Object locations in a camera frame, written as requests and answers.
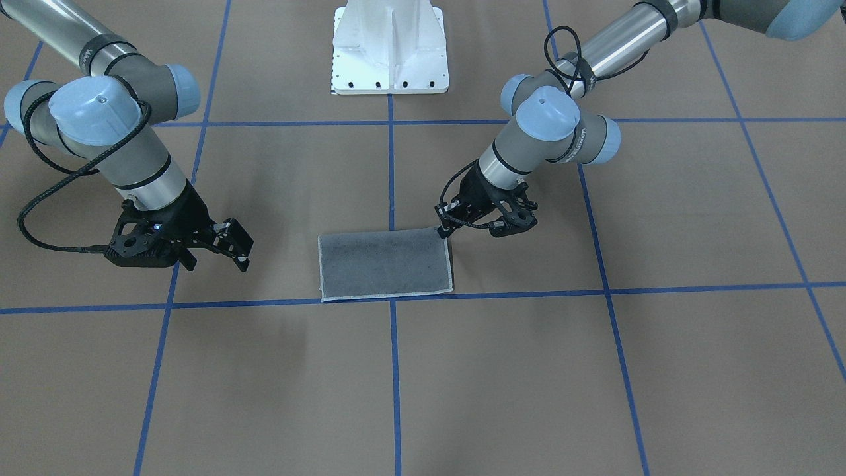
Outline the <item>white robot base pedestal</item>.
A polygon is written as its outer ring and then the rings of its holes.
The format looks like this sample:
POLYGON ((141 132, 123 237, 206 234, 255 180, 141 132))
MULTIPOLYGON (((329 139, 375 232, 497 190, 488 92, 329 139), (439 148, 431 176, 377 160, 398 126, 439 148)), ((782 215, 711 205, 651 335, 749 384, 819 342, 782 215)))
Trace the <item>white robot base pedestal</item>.
POLYGON ((444 14, 429 1, 348 1, 333 15, 337 95, 446 93, 444 14))

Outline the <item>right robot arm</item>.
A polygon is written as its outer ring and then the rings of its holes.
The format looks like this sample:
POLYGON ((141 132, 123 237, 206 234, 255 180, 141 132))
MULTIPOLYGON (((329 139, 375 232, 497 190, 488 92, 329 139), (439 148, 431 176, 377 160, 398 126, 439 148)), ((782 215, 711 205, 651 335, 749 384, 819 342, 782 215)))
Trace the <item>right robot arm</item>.
POLYGON ((200 90, 190 70, 156 64, 129 40, 72 1, 3 1, 2 13, 67 60, 81 78, 64 85, 28 79, 10 89, 4 114, 63 180, 31 199, 17 226, 27 241, 64 253, 91 253, 118 267, 196 267, 193 248, 229 257, 240 271, 254 241, 235 219, 215 222, 153 127, 193 114, 200 90), (123 202, 114 234, 96 246, 39 240, 25 220, 34 208, 83 176, 102 175, 123 202))

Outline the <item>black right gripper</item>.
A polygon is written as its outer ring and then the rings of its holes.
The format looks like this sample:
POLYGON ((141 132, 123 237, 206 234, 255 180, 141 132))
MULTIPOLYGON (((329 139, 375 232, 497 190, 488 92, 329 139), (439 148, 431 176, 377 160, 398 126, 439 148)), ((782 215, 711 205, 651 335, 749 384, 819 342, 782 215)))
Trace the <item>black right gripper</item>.
POLYGON ((253 238, 236 219, 215 223, 193 184, 187 182, 178 198, 161 209, 173 214, 175 231, 169 232, 169 235, 178 246, 178 262, 185 268, 192 270, 196 265, 196 257, 188 252, 188 248, 194 246, 193 240, 197 240, 205 241, 204 246, 209 251, 232 259, 242 273, 248 270, 253 238))

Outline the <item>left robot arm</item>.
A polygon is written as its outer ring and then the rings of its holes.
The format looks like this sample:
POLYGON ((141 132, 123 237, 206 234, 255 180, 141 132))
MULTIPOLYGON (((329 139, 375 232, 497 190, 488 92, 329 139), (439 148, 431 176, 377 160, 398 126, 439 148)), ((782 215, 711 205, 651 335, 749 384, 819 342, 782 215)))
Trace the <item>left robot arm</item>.
POLYGON ((574 51, 560 57, 545 52, 544 72, 516 75, 504 85, 500 104, 510 121, 457 172, 459 192, 436 205, 436 231, 444 239, 460 228, 502 237, 537 225, 537 203, 527 198, 529 174, 543 163, 601 165, 620 147, 619 126, 583 111, 578 100, 632 69, 676 30, 719 19, 767 37, 800 40, 843 10, 843 1, 640 1, 586 42, 574 35, 574 51))

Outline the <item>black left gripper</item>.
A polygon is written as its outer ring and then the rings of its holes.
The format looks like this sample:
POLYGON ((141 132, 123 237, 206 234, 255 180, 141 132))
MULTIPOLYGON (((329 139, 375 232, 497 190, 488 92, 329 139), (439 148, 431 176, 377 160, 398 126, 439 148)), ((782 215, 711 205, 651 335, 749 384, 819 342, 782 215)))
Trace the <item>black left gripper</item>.
POLYGON ((440 226, 436 229, 436 232, 444 240, 450 238, 456 232, 456 229, 462 227, 492 229, 494 221, 501 217, 501 213, 490 201, 492 188, 498 186, 487 180, 477 161, 473 161, 460 169, 449 181, 453 182, 459 177, 461 180, 457 195, 449 201, 449 204, 438 203, 438 205, 435 205, 436 215, 440 220, 440 226))

